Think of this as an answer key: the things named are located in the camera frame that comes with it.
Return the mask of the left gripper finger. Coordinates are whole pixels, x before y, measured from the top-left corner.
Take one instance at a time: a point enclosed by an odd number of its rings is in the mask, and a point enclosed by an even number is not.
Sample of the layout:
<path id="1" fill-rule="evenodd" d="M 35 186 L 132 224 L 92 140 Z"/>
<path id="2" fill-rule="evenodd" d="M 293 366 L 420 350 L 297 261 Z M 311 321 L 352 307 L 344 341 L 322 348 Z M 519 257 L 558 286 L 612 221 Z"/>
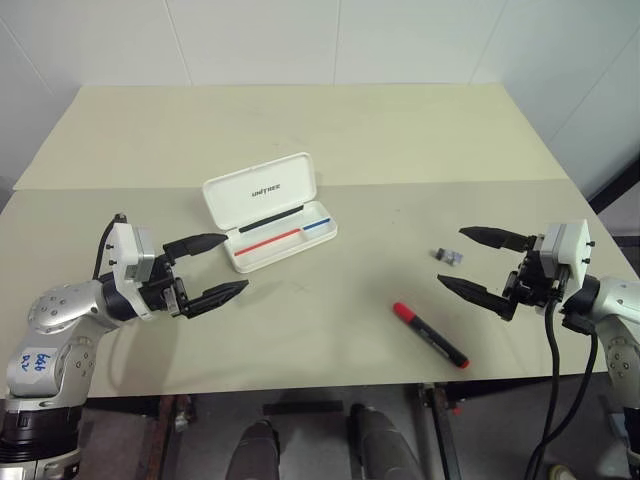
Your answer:
<path id="1" fill-rule="evenodd" d="M 163 245 L 168 261 L 176 261 L 184 256 L 196 256 L 216 248 L 228 237 L 219 233 L 202 233 L 175 240 Z"/>
<path id="2" fill-rule="evenodd" d="M 222 307 L 238 296 L 247 286 L 248 280 L 239 280 L 220 284 L 205 290 L 195 299 L 185 299 L 180 303 L 180 312 L 186 318 L 194 318 Z"/>

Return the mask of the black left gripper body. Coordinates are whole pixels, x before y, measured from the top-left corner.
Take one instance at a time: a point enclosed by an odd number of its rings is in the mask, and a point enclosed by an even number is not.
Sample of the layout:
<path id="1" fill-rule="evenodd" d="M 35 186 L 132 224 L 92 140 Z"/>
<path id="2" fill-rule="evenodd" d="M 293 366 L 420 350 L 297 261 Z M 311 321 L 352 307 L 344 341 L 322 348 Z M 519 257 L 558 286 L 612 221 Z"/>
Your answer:
<path id="1" fill-rule="evenodd" d="M 154 260 L 149 279 L 138 289 L 150 311 L 166 311 L 171 316 L 190 313 L 189 298 L 183 280 L 174 274 L 175 261 L 162 254 Z"/>

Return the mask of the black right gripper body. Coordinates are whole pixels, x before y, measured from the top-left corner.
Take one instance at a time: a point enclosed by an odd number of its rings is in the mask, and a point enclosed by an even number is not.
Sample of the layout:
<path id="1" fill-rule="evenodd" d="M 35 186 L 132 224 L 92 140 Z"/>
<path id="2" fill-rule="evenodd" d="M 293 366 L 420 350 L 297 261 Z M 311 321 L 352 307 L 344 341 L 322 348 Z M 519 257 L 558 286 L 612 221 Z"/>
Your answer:
<path id="1" fill-rule="evenodd" d="M 570 270 L 553 253 L 556 240 L 557 237 L 551 234 L 540 234 L 527 237 L 512 235 L 505 241 L 506 249 L 525 253 L 518 268 L 509 274 L 504 287 L 504 298 L 511 314 L 520 304 L 545 307 L 550 300 L 563 299 Z"/>

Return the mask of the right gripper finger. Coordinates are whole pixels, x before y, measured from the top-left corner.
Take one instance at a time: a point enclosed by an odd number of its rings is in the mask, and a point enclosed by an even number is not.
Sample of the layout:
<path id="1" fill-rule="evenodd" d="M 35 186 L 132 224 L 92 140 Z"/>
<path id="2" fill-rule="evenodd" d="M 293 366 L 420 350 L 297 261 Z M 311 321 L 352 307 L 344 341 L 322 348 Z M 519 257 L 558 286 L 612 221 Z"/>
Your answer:
<path id="1" fill-rule="evenodd" d="M 516 305 L 509 299 L 490 293 L 484 286 L 465 279 L 441 274 L 437 275 L 437 279 L 465 301 L 494 312 L 505 321 L 512 320 Z"/>
<path id="2" fill-rule="evenodd" d="M 494 227 L 472 226 L 463 227 L 459 229 L 459 232 L 468 238 L 480 243 L 482 245 L 501 249 L 506 248 L 509 250 L 527 250 L 528 249 L 528 237 L 517 234 L 515 232 L 507 231 L 504 229 Z"/>

